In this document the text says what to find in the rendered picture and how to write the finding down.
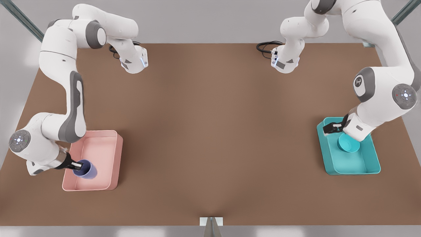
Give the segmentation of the purple cup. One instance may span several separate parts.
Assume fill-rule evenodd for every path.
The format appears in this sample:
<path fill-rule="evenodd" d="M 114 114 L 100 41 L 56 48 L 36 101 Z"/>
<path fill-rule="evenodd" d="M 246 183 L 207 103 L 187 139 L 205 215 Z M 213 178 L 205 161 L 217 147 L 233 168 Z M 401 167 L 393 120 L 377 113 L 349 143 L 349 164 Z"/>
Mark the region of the purple cup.
<path fill-rule="evenodd" d="M 97 169 L 89 160 L 82 159 L 79 162 L 83 162 L 83 165 L 78 171 L 73 170 L 75 176 L 83 179 L 94 179 L 97 176 Z"/>

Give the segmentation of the teal box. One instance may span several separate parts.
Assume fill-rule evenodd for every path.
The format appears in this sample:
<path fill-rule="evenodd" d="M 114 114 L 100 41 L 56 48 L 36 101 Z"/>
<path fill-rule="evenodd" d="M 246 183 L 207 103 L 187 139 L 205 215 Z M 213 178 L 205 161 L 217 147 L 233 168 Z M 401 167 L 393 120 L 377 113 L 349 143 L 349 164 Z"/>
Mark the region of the teal box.
<path fill-rule="evenodd" d="M 332 122 L 341 122 L 343 117 L 326 117 L 317 125 L 325 171 L 330 175 L 363 175 L 378 174 L 381 171 L 380 162 L 371 135 L 360 142 L 357 152 L 342 151 L 337 144 L 338 137 L 343 133 L 324 134 L 323 126 Z"/>

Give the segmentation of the pink box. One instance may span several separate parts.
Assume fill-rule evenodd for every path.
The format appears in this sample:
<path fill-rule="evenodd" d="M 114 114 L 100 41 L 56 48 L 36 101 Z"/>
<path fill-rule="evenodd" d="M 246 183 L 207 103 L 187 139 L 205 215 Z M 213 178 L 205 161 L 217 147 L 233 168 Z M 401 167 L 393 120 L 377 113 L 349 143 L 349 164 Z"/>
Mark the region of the pink box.
<path fill-rule="evenodd" d="M 87 165 L 85 175 L 66 169 L 62 189 L 67 192 L 114 190 L 118 184 L 122 154 L 122 137 L 115 130 L 87 131 L 71 144 L 70 155 Z"/>

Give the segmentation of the teal bowl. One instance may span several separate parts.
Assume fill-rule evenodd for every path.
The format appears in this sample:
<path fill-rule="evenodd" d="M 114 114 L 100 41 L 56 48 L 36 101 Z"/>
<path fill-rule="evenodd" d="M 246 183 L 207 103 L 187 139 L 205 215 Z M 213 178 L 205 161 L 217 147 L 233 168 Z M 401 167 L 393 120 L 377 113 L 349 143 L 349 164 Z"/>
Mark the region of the teal bowl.
<path fill-rule="evenodd" d="M 338 147 L 344 152 L 357 152 L 360 149 L 360 142 L 352 138 L 346 133 L 342 133 L 338 137 Z"/>

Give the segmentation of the silver frame post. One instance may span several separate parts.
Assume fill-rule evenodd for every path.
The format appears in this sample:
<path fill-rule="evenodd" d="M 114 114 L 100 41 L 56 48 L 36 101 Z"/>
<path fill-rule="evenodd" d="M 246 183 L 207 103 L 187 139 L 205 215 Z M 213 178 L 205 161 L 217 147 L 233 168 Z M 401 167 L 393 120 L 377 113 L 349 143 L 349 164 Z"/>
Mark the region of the silver frame post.
<path fill-rule="evenodd" d="M 204 226 L 204 237 L 222 237 L 219 227 L 223 226 L 223 217 L 200 217 L 199 225 Z"/>
<path fill-rule="evenodd" d="M 39 42 L 43 41 L 44 33 L 12 2 L 12 0 L 0 0 L 0 4 L 13 15 Z"/>
<path fill-rule="evenodd" d="M 391 18 L 391 22 L 394 26 L 398 26 L 420 4 L 421 0 L 408 0 L 408 2 Z"/>

